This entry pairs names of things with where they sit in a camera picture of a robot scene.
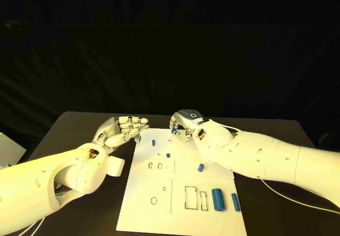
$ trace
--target table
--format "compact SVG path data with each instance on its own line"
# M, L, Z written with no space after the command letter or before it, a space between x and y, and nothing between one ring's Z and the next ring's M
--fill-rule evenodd
M122 114L66 112L50 128L30 160L75 149L91 142L95 131L110 117ZM169 128L170 116L134 115L148 118L150 127ZM241 130L262 133L277 139L313 147L313 143L294 120L267 120L243 118L213 118ZM121 177L107 176L98 190L73 200L50 216L36 232L36 236L141 236L143 233L115 231L121 203L128 180L134 153L134 141L124 144L114 155L125 159ZM337 210L336 205L297 186L267 182L285 196L295 200ZM248 236L328 236L339 233L340 215L305 207L278 196L258 179L235 173L235 184L241 202Z

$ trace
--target black table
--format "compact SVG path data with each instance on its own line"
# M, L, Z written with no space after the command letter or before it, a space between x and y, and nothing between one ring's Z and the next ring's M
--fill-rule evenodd
M99 125L112 116L125 115L66 112L48 132L30 160L65 152L91 142ZM170 116L135 116L148 118L151 128L169 128ZM241 130L269 135L295 145L313 147L300 123L294 120L241 118L215 118L213 120ZM48 216L36 236L146 235L115 231L134 145L134 141L130 141L114 152L117 157L125 159L121 177L107 176L102 185L92 194L73 200L56 213ZM235 184L248 236L339 235L340 215L301 206L284 199L258 179L235 174ZM268 184L295 200L339 210L327 200L294 185L271 181Z

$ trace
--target black curtain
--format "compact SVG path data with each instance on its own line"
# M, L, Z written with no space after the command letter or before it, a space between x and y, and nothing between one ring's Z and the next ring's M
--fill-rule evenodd
M297 119L316 144L339 127L337 7L12 1L0 34L0 124L25 147L65 111Z

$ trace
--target blue cylinder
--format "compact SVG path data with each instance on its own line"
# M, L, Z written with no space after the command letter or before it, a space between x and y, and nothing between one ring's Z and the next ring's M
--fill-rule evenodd
M212 190L212 201L213 201L215 210L223 211L225 210L225 202L223 202L222 190L219 188L215 188Z
M236 211L241 211L236 193L232 193L232 202L233 202L235 210L236 210Z
M199 172L202 172L202 171L203 171L203 168L205 168L205 165L203 165L203 164L200 164L200 166L199 166L199 168L197 168Z

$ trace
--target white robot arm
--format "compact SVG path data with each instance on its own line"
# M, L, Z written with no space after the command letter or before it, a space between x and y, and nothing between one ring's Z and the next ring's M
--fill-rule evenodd
M170 129L193 139L205 161L258 179L295 184L340 207L340 153L288 144L278 139L206 120L196 110L173 114Z
M148 120L110 118L92 143L0 170L0 235L29 226L73 199L92 193L108 175L120 176L124 160L108 154L140 132ZM62 187L55 190L55 182Z

